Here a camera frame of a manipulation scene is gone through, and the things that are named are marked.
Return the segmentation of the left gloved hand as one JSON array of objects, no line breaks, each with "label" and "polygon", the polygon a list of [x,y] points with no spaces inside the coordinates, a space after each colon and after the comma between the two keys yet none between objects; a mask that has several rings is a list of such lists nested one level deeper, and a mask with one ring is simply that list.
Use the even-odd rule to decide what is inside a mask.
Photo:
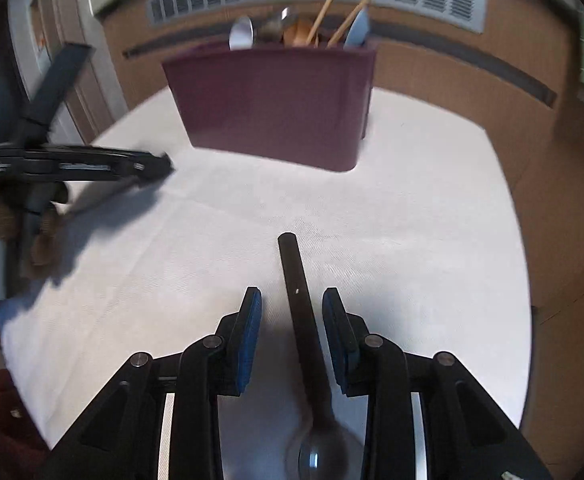
[{"label": "left gloved hand", "polygon": [[[12,242],[25,233],[21,220],[24,218],[0,198],[0,240]],[[60,258],[60,240],[62,217],[53,204],[44,207],[38,214],[40,225],[35,229],[34,240],[27,248],[26,262],[36,271],[44,266],[57,263]]]}]

